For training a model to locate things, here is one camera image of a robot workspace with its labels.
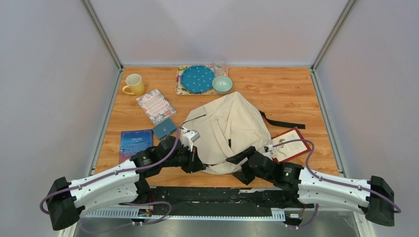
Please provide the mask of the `beige canvas backpack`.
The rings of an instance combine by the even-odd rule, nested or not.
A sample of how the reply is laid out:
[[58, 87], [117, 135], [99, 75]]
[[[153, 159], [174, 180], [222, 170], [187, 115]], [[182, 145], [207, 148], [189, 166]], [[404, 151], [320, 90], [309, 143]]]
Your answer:
[[223, 175], [241, 169], [227, 162], [253, 146], [258, 152], [272, 144], [271, 134], [260, 110], [241, 93], [233, 92], [192, 110], [183, 127], [195, 130], [197, 154], [205, 165], [204, 172]]

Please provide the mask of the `blue leather wallet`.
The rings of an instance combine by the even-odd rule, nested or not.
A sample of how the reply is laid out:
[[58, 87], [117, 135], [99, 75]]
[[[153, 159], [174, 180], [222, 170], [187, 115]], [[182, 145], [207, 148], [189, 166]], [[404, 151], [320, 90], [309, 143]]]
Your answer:
[[174, 124], [174, 122], [168, 118], [155, 127], [153, 127], [153, 133], [154, 135], [161, 141], [164, 140], [166, 137], [172, 135], [174, 132], [176, 132], [177, 127]]

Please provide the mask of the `blue Jane Eyre book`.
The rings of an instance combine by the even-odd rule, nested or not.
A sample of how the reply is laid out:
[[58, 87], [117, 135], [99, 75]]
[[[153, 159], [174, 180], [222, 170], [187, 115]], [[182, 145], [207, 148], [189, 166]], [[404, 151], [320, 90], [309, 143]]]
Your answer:
[[153, 131], [151, 129], [122, 131], [120, 140], [119, 163], [130, 159], [139, 151], [153, 146]]

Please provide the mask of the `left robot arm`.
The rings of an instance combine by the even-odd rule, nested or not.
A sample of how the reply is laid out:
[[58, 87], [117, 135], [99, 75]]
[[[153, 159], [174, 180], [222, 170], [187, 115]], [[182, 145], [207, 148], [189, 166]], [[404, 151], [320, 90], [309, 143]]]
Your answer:
[[164, 167], [180, 167], [185, 173], [205, 170], [195, 146], [187, 146], [174, 136], [132, 155], [117, 166], [82, 179], [56, 179], [41, 202], [41, 210], [53, 230], [65, 229], [93, 211], [121, 203], [144, 205], [151, 198], [146, 178]]

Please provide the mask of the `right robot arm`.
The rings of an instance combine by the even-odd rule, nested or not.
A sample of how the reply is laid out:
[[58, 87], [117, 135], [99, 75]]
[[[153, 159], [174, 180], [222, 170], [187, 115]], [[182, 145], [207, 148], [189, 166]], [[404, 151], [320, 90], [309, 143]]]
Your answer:
[[233, 176], [242, 183], [247, 185], [258, 177], [283, 190], [282, 201], [286, 206], [336, 206], [364, 214], [378, 225], [395, 225], [394, 191], [379, 176], [365, 180], [328, 175], [292, 162], [277, 163], [254, 147], [226, 161], [240, 165], [241, 170]]

